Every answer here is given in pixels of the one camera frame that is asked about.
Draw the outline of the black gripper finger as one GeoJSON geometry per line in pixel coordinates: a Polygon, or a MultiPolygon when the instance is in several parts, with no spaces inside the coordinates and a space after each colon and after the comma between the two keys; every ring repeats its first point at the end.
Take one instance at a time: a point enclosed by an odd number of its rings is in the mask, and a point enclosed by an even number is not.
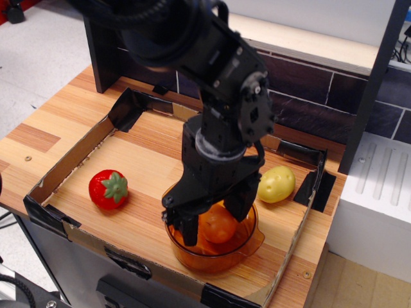
{"type": "Polygon", "coordinates": [[[259,180],[244,180],[223,199],[224,207],[236,221],[242,222],[248,215],[256,198],[259,180]]]}
{"type": "Polygon", "coordinates": [[[196,246],[198,240],[198,215],[179,218],[175,228],[181,233],[185,246],[196,246]]]}

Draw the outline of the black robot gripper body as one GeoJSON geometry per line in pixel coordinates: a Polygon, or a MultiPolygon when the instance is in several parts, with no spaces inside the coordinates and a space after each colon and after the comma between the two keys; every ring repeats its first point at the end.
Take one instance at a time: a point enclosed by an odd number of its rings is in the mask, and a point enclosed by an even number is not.
{"type": "Polygon", "coordinates": [[[182,178],[162,197],[164,222],[175,226],[179,218],[199,216],[223,201],[241,181],[260,181],[259,169],[265,163],[265,152],[259,141],[254,147],[255,155],[232,162],[212,162],[191,150],[188,161],[183,162],[182,178]]]}

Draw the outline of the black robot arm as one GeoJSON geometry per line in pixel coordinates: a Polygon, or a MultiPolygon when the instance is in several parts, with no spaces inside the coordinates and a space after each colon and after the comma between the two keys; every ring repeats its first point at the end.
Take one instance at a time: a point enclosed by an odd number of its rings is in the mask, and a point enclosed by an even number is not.
{"type": "Polygon", "coordinates": [[[273,132],[268,71],[256,50],[228,26],[222,1],[73,1],[96,24],[116,30],[130,56],[150,69],[173,69],[195,82],[202,112],[183,126],[181,179],[163,196],[164,221],[187,246],[198,220],[222,201],[247,216],[265,163],[261,139],[273,132]]]}

